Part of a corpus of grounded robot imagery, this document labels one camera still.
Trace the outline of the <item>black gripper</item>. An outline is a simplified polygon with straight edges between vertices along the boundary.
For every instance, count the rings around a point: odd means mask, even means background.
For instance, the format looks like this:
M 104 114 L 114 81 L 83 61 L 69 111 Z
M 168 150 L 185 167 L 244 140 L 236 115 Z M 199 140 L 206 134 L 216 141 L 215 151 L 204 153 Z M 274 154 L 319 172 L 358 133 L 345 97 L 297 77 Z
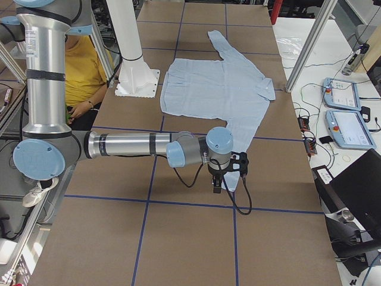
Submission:
M 232 166 L 218 165 L 215 163 L 208 164 L 208 171 L 213 176 L 213 193 L 221 192 L 221 179 L 223 175 L 232 171 Z

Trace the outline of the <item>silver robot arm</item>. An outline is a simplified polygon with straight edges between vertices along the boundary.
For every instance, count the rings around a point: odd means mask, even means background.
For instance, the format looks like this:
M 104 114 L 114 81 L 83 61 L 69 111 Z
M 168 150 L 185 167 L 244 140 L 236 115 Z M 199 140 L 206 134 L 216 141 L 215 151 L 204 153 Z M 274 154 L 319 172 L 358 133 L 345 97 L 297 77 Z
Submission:
M 93 31 L 90 1 L 17 1 L 16 15 L 26 40 L 29 122 L 13 152 L 25 176 L 47 181 L 73 163 L 100 156 L 165 157 L 171 167 L 207 165 L 214 188 L 224 186 L 236 157 L 226 128 L 206 136 L 179 133 L 98 134 L 73 131 L 65 104 L 65 38 Z

